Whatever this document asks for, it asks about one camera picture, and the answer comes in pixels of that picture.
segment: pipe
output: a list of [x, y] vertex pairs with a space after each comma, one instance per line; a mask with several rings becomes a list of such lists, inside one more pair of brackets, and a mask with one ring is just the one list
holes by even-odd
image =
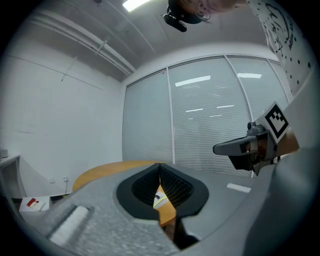
[[[68, 30], [68, 32], [65, 31], [66, 28], [64, 28], [63, 26], [61, 26], [60, 24], [51, 21], [47, 18], [42, 18], [42, 17], [37, 17], [37, 16], [33, 16], [32, 17], [35, 20], [30, 20], [29, 21], [31, 23], [34, 23], [36, 25], [45, 27], [47, 29], [50, 29], [52, 31], [55, 31], [61, 35], [64, 35], [67, 38], [72, 39], [73, 41], [76, 41], [77, 43], [87, 47], [88, 49], [90, 49], [93, 52], [97, 52], [98, 48], [92, 44], [89, 40], [87, 40], [86, 38], [77, 35], [76, 33]], [[115, 67], [117, 67], [118, 69], [120, 69], [122, 72], [124, 72], [127, 76], [130, 75], [132, 72], [130, 70], [128, 70], [126, 67], [124, 67], [121, 63], [117, 62], [115, 59], [113, 59], [110, 55], [108, 55], [107, 53], [105, 53], [104, 51], [99, 51], [98, 54], [103, 57], [105, 60], [107, 60], [108, 62], [110, 62], [111, 64], [113, 64]]]
[[150, 42], [146, 39], [146, 37], [144, 36], [144, 34], [142, 34], [142, 32], [136, 27], [135, 24], [133, 24], [126, 15], [124, 15], [121, 11], [119, 11], [112, 3], [110, 3], [109, 1], [106, 1], [113, 9], [115, 9], [122, 17], [124, 17], [135, 29], [136, 31], [138, 31], [138, 33], [142, 36], [142, 38], [146, 41], [146, 43], [150, 46], [150, 48], [152, 49], [152, 51], [154, 53], [156, 53], [155, 49], [152, 47], [152, 45], [150, 44]]
[[[45, 15], [45, 16], [49, 16], [55, 20], [58, 20], [68, 26], [70, 26], [71, 28], [81, 32], [82, 34], [84, 34], [85, 36], [91, 38], [93, 41], [95, 41], [96, 43], [98, 43], [99, 45], [103, 44], [104, 41], [102, 41], [100, 38], [98, 38], [96, 35], [92, 34], [91, 32], [89, 32], [88, 30], [86, 30], [85, 28], [83, 28], [82, 26], [74, 23], [73, 21], [57, 14], [54, 13], [52, 11], [49, 10], [39, 10], [38, 11], [40, 14]], [[119, 60], [121, 60], [127, 67], [129, 67], [132, 71], [136, 71], [136, 69], [125, 59], [123, 58], [118, 52], [116, 52], [113, 48], [111, 48], [109, 45], [107, 45], [106, 43], [103, 46], [108, 52], [110, 52], [111, 54], [113, 54], [115, 57], [117, 57]]]
[[123, 47], [125, 47], [133, 56], [138, 57], [138, 55], [116, 33], [114, 33], [105, 23], [101, 22], [95, 16], [90, 14], [87, 10], [84, 10], [82, 8], [78, 8], [78, 5], [76, 3], [71, 3], [71, 1], [69, 1], [69, 0], [58, 0], [58, 1], [74, 8], [74, 9], [77, 9], [81, 13], [81, 16], [86, 16], [90, 20], [99, 24], [99, 26], [102, 27], [103, 30], [106, 30], [109, 34], [111, 34], [112, 37], [117, 39], [123, 45]]

